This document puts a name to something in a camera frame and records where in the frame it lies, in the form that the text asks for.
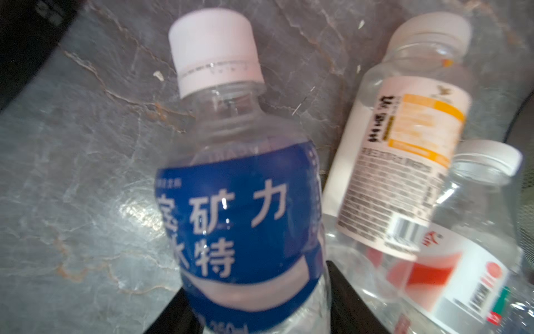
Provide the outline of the orange white label bottle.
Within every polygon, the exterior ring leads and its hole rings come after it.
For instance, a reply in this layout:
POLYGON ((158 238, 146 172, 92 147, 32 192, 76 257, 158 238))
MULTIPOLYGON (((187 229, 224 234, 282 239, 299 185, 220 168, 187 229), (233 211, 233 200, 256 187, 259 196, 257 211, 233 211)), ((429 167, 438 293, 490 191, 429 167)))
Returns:
POLYGON ((413 261, 471 107, 472 36, 435 12, 395 30, 362 79, 325 184, 323 213, 345 235, 413 261))

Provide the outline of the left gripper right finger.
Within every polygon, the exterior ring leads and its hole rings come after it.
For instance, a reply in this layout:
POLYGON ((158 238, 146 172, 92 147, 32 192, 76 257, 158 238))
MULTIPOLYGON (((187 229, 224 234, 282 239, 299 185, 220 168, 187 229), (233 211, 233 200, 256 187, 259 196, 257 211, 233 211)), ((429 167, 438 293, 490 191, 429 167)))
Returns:
POLYGON ((332 334, 389 334, 345 276, 332 262, 326 262, 332 294, 332 334))

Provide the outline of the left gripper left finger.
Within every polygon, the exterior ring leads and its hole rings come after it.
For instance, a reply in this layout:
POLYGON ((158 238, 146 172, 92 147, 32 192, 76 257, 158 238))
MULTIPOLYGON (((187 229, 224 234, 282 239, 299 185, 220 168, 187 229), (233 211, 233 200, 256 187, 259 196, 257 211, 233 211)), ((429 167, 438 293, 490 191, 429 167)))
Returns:
POLYGON ((200 334, 200 322, 181 288, 144 334, 200 334))

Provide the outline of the blue label bottle white cap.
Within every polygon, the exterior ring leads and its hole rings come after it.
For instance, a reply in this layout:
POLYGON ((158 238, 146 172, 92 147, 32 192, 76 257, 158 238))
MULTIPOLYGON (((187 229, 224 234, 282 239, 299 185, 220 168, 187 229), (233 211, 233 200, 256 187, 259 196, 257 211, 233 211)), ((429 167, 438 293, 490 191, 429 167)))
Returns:
POLYGON ((298 124, 261 109, 250 21, 193 11, 169 41, 196 123, 154 193, 193 314, 209 333, 329 333, 317 150, 298 124))

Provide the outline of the red white label water bottle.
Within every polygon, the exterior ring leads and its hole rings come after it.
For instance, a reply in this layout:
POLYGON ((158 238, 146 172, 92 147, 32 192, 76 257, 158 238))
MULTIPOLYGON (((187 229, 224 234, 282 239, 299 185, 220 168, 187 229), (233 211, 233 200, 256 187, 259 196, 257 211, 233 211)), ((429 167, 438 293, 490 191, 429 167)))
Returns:
POLYGON ((429 226, 394 216, 389 239, 415 238, 415 261, 359 244, 344 217, 328 223, 328 259, 391 333, 480 333, 521 257, 505 190, 522 160, 506 143, 462 142, 429 226))

